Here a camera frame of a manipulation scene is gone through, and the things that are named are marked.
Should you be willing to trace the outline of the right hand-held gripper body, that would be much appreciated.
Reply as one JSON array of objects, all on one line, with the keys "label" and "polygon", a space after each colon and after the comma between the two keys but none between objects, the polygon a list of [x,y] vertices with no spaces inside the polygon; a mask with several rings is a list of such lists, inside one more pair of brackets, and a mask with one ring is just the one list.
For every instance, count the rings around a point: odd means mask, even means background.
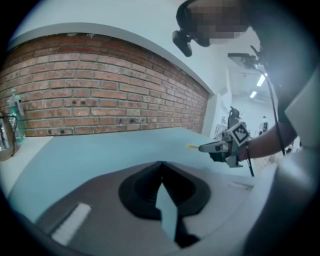
[{"label": "right hand-held gripper body", "polygon": [[246,125],[239,122],[224,132],[220,141],[228,143],[228,152],[209,153],[214,162],[226,163],[230,168],[240,168],[238,153],[240,147],[244,145],[250,135]]}]

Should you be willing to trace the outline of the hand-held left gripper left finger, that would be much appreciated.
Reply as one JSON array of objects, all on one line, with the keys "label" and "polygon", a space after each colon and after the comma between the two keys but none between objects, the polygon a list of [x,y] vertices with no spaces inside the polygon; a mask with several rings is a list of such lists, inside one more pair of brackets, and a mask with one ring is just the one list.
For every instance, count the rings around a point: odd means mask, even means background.
[{"label": "hand-held left gripper left finger", "polygon": [[127,177],[151,163],[135,165],[94,177],[47,208],[35,225],[45,234],[54,229],[79,203],[91,211],[69,242],[68,248],[80,253],[174,253],[159,220],[138,218],[119,198],[119,186]]}]

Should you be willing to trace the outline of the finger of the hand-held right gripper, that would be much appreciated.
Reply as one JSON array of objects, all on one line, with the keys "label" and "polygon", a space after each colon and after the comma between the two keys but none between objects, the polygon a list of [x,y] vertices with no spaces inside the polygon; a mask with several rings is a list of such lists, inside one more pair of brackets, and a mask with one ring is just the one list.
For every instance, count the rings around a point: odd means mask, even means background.
[{"label": "finger of the hand-held right gripper", "polygon": [[226,141],[215,141],[200,145],[198,150],[203,153],[220,153],[228,152],[228,143]]}]

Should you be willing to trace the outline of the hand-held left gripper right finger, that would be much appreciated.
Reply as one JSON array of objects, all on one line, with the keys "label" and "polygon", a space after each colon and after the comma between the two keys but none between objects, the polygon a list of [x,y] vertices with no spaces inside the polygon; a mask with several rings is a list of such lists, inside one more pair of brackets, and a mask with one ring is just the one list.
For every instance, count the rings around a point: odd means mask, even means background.
[{"label": "hand-held left gripper right finger", "polygon": [[181,179],[175,181],[165,177],[161,180],[161,228],[181,248],[189,247],[217,231],[254,187],[253,177],[215,173],[174,162],[171,166],[181,170],[185,180],[195,187],[187,202],[195,213],[183,216],[167,185],[172,184],[174,193],[179,196],[188,195],[189,187],[184,186]]}]

